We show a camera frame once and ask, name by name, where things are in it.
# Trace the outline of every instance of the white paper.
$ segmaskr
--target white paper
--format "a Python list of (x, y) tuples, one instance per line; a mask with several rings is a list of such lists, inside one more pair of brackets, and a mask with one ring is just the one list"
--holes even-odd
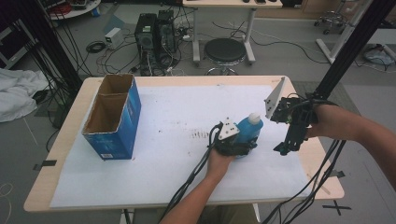
[[(272, 90), (269, 86), (219, 84), (138, 90), (142, 110), (133, 158), (102, 161), (79, 131), (50, 207), (168, 204), (203, 157), (210, 130), (227, 117), (237, 123), (252, 112), (261, 112), (264, 122), (258, 146), (232, 162), (209, 202), (287, 199), (306, 184), (297, 155), (280, 156), (273, 151), (284, 141), (287, 126), (264, 116), (263, 100)], [(189, 191), (204, 177), (205, 170), (198, 174)]]

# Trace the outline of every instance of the gray floor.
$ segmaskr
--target gray floor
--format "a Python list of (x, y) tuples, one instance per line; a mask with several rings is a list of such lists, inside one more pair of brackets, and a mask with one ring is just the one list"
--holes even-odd
[[(112, 25), (120, 25), (134, 31), (134, 21), (122, 21), (120, 14), (128, 12), (138, 14), (141, 7), (125, 5), (101, 6), (102, 15), (98, 18), (90, 14), (82, 15), (67, 21), (82, 57), (85, 57), (85, 47), (92, 41), (104, 41), (104, 34)], [(276, 36), (283, 41), (304, 45), (310, 49), (307, 53), (316, 61), (326, 62), (319, 53), (315, 40), (322, 38), (330, 46), (339, 35), (323, 35), (322, 28), (314, 27), (313, 21), (288, 20), (256, 20), (253, 32), (254, 39), (262, 44), (278, 41), (268, 35)], [(219, 21), (220, 25), (228, 26), (228, 22)], [(211, 22), (200, 24), (201, 44), (210, 36), (229, 35), (230, 31), (216, 28)], [(58, 28), (61, 36), (64, 31)], [(291, 44), (273, 44), (258, 46), (252, 43), (257, 62), (253, 65), (240, 63), (234, 68), (240, 75), (266, 76), (285, 75), (294, 81), (321, 81), (330, 65), (310, 61), (303, 51)], [(211, 63), (203, 60), (199, 67), (191, 61), (191, 43), (181, 45), (182, 61), (173, 71), (173, 75), (200, 76), (205, 73)], [(86, 64), (94, 76), (102, 76), (103, 72), (96, 65), (96, 60), (103, 52), (89, 55)], [(107, 61), (114, 68), (122, 68), (136, 55), (136, 46), (131, 44), (114, 53)], [(122, 69), (128, 72), (137, 61)], [(341, 82), (346, 92), (359, 109), (360, 113), (373, 119), (394, 132), (396, 131), (396, 73), (385, 73), (383, 66), (367, 63), (371, 67), (358, 67), (352, 64)], [(22, 58), (13, 69), (36, 70), (37, 66), (29, 57)], [(389, 72), (396, 71), (395, 66)], [(33, 186), (38, 171), (33, 170), (35, 164), (41, 163), (47, 157), (46, 144), (55, 132), (48, 118), (35, 117), (35, 112), (22, 119), (0, 123), (0, 186), (5, 183), (13, 185), (13, 190), (7, 196), (12, 205), (8, 223), (120, 223), (120, 211), (90, 211), (72, 213), (32, 214), (23, 210), (24, 201)], [(326, 148), (330, 139), (320, 139)], [(345, 197), (337, 200), (338, 205), (350, 207), (351, 210), (323, 208), (322, 205), (334, 205), (333, 201), (316, 201), (310, 209), (295, 220), (295, 223), (395, 223), (396, 222), (396, 193), (388, 180), (367, 151), (356, 143), (348, 142), (339, 158), (336, 168), (343, 171), (345, 177), (340, 178), (345, 190)], [(295, 203), (288, 204), (282, 209), (289, 211)], [(266, 217), (275, 203), (260, 204), (261, 217)], [(0, 198), (0, 223), (4, 223), (9, 211), (7, 199)], [(155, 211), (150, 209), (136, 210), (134, 223), (155, 223)]]

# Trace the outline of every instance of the blue bottle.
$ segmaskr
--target blue bottle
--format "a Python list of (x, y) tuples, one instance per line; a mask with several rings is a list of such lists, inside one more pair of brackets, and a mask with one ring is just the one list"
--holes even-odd
[(251, 139), (260, 135), (260, 130), (264, 123), (260, 118), (259, 113), (251, 113), (247, 118), (242, 119), (236, 127), (239, 129), (239, 134), (236, 136), (235, 143), (246, 143)]

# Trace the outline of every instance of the white cloth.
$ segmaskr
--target white cloth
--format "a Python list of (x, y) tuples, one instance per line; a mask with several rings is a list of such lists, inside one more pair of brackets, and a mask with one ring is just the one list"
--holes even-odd
[(32, 97), (48, 85), (41, 71), (10, 71), (0, 68), (0, 122), (21, 118), (37, 109)]

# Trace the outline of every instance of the round stool seat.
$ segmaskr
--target round stool seat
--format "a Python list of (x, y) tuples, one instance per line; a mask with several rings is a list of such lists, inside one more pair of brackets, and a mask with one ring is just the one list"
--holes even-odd
[(207, 58), (219, 65), (234, 65), (242, 62), (247, 54), (243, 43), (230, 38), (218, 38), (206, 43)]

